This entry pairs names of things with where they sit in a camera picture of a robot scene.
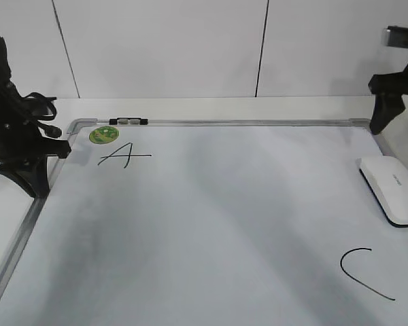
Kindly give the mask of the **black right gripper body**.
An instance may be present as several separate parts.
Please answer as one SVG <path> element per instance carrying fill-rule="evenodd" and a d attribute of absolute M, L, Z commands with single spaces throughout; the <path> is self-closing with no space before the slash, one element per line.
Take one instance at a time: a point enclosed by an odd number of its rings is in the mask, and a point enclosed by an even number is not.
<path fill-rule="evenodd" d="M 371 94 L 397 94 L 408 96 L 408 63 L 397 73 L 374 74 L 368 83 Z"/>

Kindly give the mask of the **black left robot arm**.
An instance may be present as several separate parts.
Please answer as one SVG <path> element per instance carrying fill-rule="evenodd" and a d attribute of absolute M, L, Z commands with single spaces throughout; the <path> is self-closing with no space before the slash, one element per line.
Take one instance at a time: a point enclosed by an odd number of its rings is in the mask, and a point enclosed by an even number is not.
<path fill-rule="evenodd" d="M 38 92 L 21 96 L 11 81 L 7 46 L 0 36 L 0 175 L 19 185 L 32 198 L 50 193 L 49 157 L 71 153 L 62 130 L 50 125 L 57 116 L 54 98 Z"/>

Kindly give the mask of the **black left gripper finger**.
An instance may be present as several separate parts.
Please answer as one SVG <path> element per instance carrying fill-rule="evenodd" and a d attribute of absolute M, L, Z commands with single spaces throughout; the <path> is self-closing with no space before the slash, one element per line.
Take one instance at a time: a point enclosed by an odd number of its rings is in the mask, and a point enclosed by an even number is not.
<path fill-rule="evenodd" d="M 2 162 L 0 175 L 16 183 L 32 198 L 45 198 L 50 193 L 47 158 Z"/>

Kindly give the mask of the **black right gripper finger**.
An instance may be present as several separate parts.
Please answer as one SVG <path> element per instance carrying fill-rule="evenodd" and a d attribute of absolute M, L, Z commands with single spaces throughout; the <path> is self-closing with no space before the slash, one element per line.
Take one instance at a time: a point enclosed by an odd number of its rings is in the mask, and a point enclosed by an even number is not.
<path fill-rule="evenodd" d="M 386 126 L 405 110 L 400 94 L 377 94 L 369 128 L 372 133 L 381 133 Z"/>

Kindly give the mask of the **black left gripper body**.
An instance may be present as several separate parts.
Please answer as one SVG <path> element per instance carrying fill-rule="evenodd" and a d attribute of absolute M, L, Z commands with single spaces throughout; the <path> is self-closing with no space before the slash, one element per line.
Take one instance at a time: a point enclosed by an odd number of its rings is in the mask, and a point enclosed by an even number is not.
<path fill-rule="evenodd" d="M 43 122 L 54 120 L 54 113 L 36 112 L 28 118 L 0 111 L 0 163 L 28 164 L 30 160 L 56 156 L 65 159 L 71 153 L 69 142 L 61 140 L 62 130 Z"/>

